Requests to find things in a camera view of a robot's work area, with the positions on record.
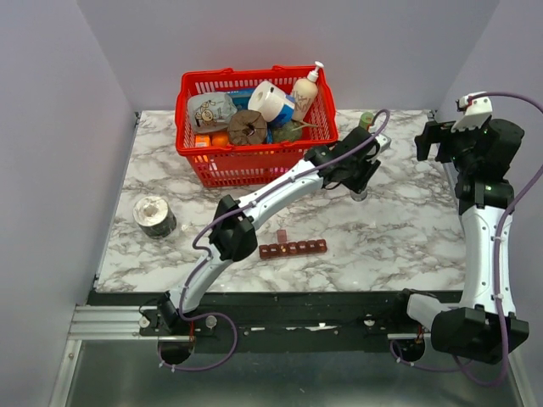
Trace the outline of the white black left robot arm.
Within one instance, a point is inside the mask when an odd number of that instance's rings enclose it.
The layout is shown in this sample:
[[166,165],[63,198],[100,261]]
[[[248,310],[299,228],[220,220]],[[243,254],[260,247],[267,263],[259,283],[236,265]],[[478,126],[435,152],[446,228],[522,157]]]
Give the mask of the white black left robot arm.
[[157,299],[160,326],[169,335],[188,328],[193,319],[188,314],[199,307],[226,268],[257,250],[256,232],[277,212],[330,184],[364,194],[380,166],[379,154],[390,144],[391,139],[380,132],[356,127],[332,146],[310,148],[293,168],[257,191],[238,199],[223,197],[213,221],[193,241],[193,247],[203,254],[185,282]]

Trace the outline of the red weekly pill organizer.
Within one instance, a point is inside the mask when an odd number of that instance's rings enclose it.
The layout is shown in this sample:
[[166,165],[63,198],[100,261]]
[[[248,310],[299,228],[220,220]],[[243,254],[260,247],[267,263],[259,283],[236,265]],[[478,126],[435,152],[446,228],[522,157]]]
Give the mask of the red weekly pill organizer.
[[277,241],[275,243],[259,246],[260,259],[267,260],[302,255],[317,255],[327,252],[327,241],[322,238],[289,241],[288,233],[284,229],[279,229],[276,236]]

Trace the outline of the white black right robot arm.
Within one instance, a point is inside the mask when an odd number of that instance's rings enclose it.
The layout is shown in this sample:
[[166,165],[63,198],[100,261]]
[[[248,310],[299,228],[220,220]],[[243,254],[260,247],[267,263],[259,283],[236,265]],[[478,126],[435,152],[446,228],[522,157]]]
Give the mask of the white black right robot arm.
[[390,311],[392,326],[409,332],[419,323],[430,331],[434,350],[490,365],[500,362],[529,336],[512,301],[508,272],[507,207],[515,192],[505,175],[519,150],[524,131],[503,119],[488,119],[479,128],[458,131],[452,123],[429,121],[415,138],[417,159],[454,165],[455,195],[465,233],[466,271],[462,297],[448,305],[436,297],[405,290],[406,303]]

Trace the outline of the white-capped pill bottle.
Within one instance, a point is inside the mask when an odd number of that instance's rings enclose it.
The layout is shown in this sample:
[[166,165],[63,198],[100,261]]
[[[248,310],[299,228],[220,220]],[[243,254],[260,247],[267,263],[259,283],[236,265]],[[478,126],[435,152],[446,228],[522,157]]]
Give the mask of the white-capped pill bottle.
[[351,198],[356,202],[362,202],[367,199],[368,191],[367,189],[363,189],[359,192],[351,191],[350,196]]

